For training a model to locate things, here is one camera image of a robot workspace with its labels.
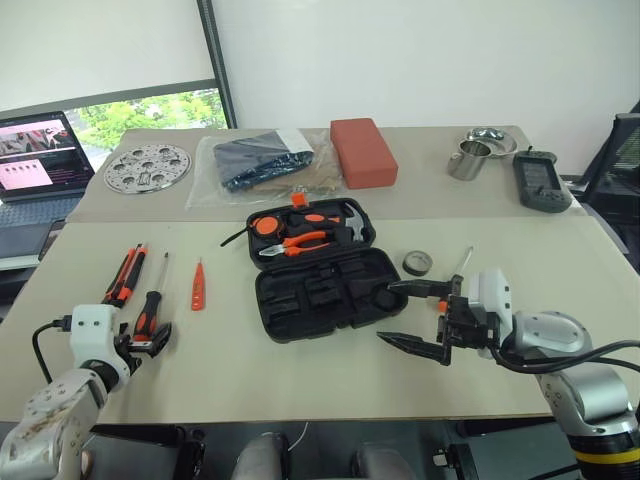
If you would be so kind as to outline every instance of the computer screen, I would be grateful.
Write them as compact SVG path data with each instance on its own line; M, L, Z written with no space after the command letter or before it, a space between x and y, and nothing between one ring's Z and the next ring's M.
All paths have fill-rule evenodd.
M64 113L0 120L0 198L65 192L93 176Z

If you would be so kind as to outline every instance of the orange screwdriver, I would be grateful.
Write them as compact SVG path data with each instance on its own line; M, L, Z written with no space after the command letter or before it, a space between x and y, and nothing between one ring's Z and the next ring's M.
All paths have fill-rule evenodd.
M163 280L167 273L168 264L169 252L165 252L164 262L162 264L162 270L160 271L160 276L158 277L156 288L154 290L151 290L150 292L147 292L147 301L145 302L140 315L138 315L136 327L133 331L134 342L150 342L151 337L156 330L158 305L160 305L160 300L162 300L162 294L160 293L159 289L163 285Z
M130 248L127 254L124 257L124 260L120 264L120 268L118 269L118 273L116 273L113 282L107 288L107 292L104 294L104 299L102 303L112 303L116 298L118 298L118 294L124 285L124 282L127 277L127 273L129 272L129 267L131 266L131 262L133 262L133 257L136 255L136 249L142 247L142 244L138 244L136 248Z
M191 291L191 310L197 312L204 308L204 268L202 258L198 261L196 274L193 277L193 290Z
M122 308L124 307L124 304L127 303L127 300L129 300L131 295L133 295L133 289L138 283L138 277L140 276L140 272L142 271L142 265L144 264L144 259L147 256L147 253L148 251L144 244L138 244L135 252L136 256L131 262L131 269L127 273L127 279L118 292L118 297L113 300L111 305Z

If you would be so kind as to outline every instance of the office chair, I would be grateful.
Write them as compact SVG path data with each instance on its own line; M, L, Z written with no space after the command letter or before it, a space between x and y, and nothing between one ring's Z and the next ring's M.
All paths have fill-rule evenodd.
M640 102L615 116L608 140L584 175L569 185L640 273ZM611 230L618 238L611 235Z

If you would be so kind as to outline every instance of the yellow stripe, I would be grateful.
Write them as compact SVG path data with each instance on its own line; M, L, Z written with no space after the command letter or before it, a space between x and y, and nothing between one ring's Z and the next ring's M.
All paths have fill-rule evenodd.
M583 453L573 451L576 458L585 463L598 463L600 465L617 465L640 461L640 448L635 448L623 453Z

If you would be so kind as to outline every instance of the metal mug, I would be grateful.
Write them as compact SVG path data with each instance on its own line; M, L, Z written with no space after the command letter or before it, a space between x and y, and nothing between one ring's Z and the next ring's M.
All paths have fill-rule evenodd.
M458 146L459 151L451 155L447 172L458 180L473 180L491 155L491 149L476 140L464 140Z

